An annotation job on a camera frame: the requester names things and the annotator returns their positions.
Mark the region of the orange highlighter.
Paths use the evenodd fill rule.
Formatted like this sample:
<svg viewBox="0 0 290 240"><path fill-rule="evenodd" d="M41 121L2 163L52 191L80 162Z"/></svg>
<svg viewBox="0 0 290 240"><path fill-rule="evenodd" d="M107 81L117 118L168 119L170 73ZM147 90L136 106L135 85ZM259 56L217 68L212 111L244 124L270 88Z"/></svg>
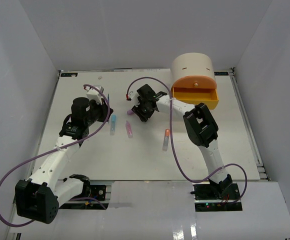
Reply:
<svg viewBox="0 0 290 240"><path fill-rule="evenodd" d="M168 150L169 138L170 138L170 130L166 129L164 132L163 145L162 145L162 150L164 152L166 152Z"/></svg>

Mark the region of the yellow drawer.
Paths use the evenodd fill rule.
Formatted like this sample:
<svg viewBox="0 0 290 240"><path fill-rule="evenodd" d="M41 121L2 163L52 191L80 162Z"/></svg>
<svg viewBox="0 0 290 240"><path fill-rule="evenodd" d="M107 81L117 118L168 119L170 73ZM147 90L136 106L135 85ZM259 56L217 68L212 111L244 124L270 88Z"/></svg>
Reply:
<svg viewBox="0 0 290 240"><path fill-rule="evenodd" d="M216 89L173 87L171 93L174 98L186 104L198 105L204 103L210 110L214 110L219 97Z"/></svg>

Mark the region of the orange top drawer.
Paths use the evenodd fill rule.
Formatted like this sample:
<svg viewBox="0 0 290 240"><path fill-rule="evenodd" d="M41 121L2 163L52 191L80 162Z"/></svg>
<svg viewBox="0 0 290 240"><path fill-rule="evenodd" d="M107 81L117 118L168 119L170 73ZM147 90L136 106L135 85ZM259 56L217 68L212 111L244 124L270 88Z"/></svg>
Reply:
<svg viewBox="0 0 290 240"><path fill-rule="evenodd" d="M214 78L203 75L188 75L176 80L173 88L186 89L216 89L217 83Z"/></svg>

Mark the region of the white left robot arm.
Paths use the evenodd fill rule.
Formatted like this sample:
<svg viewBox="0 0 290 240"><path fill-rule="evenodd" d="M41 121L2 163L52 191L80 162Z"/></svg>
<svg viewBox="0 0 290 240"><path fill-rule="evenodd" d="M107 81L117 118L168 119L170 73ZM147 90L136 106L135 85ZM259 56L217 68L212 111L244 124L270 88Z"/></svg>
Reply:
<svg viewBox="0 0 290 240"><path fill-rule="evenodd" d="M59 177L71 157L81 148L95 122L105 122L113 113L104 97L88 99L77 97L71 105L71 113L64 119L54 152L27 179L15 186L16 212L20 217L41 223L51 223L67 201L84 200L91 195L89 177L72 174L63 182Z"/></svg>

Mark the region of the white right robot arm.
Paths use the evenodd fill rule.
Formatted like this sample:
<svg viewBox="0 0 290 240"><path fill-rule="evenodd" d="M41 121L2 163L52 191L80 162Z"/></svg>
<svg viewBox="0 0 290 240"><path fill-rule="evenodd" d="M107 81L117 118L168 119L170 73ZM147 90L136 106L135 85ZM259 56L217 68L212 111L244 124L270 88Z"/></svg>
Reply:
<svg viewBox="0 0 290 240"><path fill-rule="evenodd" d="M126 94L126 100L134 102L131 110L142 122L147 122L155 111L169 113L169 131L173 156L183 177L191 183L208 181L211 195L221 200L229 193L233 180L225 168L218 147L219 127L209 108L204 103L189 104L170 97L166 92L155 92L148 84L140 87L136 93ZM208 176L202 180L193 180L186 176L177 159L172 130L173 115L183 119L189 140L199 148L208 170Z"/></svg>

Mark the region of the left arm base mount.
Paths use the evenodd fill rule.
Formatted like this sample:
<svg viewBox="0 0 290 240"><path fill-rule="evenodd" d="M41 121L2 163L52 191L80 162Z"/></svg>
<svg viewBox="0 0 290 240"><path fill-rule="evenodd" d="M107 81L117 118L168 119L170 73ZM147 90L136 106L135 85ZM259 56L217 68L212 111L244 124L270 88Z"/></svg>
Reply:
<svg viewBox="0 0 290 240"><path fill-rule="evenodd" d="M106 210L111 198L111 185L92 184L86 198L64 203L61 210Z"/></svg>

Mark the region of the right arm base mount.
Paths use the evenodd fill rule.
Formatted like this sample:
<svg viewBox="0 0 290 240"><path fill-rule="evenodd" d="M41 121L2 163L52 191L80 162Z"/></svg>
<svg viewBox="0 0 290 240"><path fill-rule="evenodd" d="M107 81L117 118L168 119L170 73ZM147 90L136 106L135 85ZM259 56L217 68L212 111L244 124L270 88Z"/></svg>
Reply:
<svg viewBox="0 0 290 240"><path fill-rule="evenodd" d="M233 183L221 194L213 189L210 184L194 184L190 194L194 197L194 206L197 213L241 212L243 210L241 201L235 202L240 196L236 183Z"/></svg>

